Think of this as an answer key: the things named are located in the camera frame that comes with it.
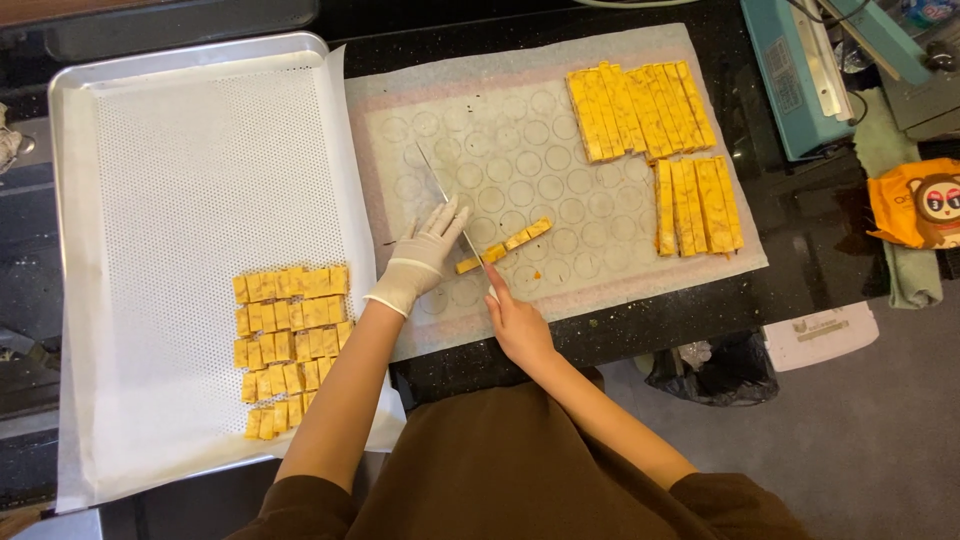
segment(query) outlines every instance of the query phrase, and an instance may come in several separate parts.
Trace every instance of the hand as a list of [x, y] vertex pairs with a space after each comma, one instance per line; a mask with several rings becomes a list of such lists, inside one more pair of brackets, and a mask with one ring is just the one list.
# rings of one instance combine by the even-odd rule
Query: hand
[[468, 208], [453, 215], [457, 202], [454, 195], [449, 203], [437, 206], [419, 233], [414, 234], [417, 218], [410, 222], [396, 243], [387, 270], [364, 298], [389, 306], [404, 317], [410, 314], [417, 298], [440, 283], [444, 259], [467, 223]]
[[496, 298], [487, 295], [483, 299], [493, 320], [496, 340], [507, 357], [530, 375], [532, 368], [558, 357], [550, 327], [535, 307], [510, 295], [492, 264], [483, 266], [496, 292]]

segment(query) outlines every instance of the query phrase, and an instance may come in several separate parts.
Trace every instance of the forearm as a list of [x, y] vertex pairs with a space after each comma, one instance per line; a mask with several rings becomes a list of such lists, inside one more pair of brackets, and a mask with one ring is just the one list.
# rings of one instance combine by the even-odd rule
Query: forearm
[[614, 403], [559, 353], [537, 362], [527, 374], [581, 430], [622, 455], [663, 489], [697, 472], [676, 449]]
[[370, 434], [403, 315], [370, 301], [303, 416], [276, 480], [328, 479], [348, 492]]

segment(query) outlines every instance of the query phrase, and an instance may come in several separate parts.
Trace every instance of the knife blade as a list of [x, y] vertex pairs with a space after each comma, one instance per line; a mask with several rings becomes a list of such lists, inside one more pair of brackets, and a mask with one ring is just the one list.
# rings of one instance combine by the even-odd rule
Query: knife blade
[[[426, 154], [424, 154], [423, 148], [420, 147], [420, 142], [418, 140], [415, 140], [414, 142], [417, 144], [417, 150], [420, 151], [420, 156], [423, 158], [423, 163], [426, 165], [426, 170], [430, 172], [430, 176], [433, 178], [433, 183], [437, 186], [437, 189], [440, 190], [440, 194], [444, 196], [444, 200], [449, 203], [450, 198], [446, 196], [446, 191], [444, 191], [444, 186], [440, 183], [440, 179], [437, 178], [437, 173], [433, 170], [433, 167], [430, 165], [430, 161], [426, 158]], [[473, 252], [473, 255], [477, 257], [477, 260], [479, 260], [480, 264], [482, 265], [483, 258], [480, 257], [480, 252], [477, 251], [476, 246], [473, 245], [473, 241], [470, 240], [470, 236], [467, 234], [467, 229], [464, 228], [461, 234], [464, 236], [464, 240], [467, 241], [467, 245], [470, 247], [470, 250]], [[484, 271], [483, 275], [484, 275], [484, 278], [487, 278], [487, 282], [490, 283], [490, 290], [488, 292], [490, 293], [491, 296], [493, 296], [496, 299], [497, 302], [499, 302], [500, 299], [496, 297], [496, 292], [493, 290], [493, 283], [490, 282], [490, 277], [487, 276], [486, 270]]]

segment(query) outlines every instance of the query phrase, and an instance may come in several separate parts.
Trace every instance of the brown shirt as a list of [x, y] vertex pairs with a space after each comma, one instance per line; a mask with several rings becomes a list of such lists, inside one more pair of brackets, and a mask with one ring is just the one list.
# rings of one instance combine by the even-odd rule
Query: brown shirt
[[360, 508], [324, 479], [277, 482], [230, 536], [261, 538], [809, 537], [743, 475], [694, 474], [664, 491], [527, 383], [418, 408]]

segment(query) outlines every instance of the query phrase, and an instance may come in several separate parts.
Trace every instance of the cartoon monkey logo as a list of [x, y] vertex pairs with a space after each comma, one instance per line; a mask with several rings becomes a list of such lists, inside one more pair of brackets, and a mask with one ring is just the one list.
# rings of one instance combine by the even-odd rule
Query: cartoon monkey logo
[[960, 245], [960, 182], [947, 173], [915, 178], [907, 183], [917, 210], [917, 232], [924, 248]]

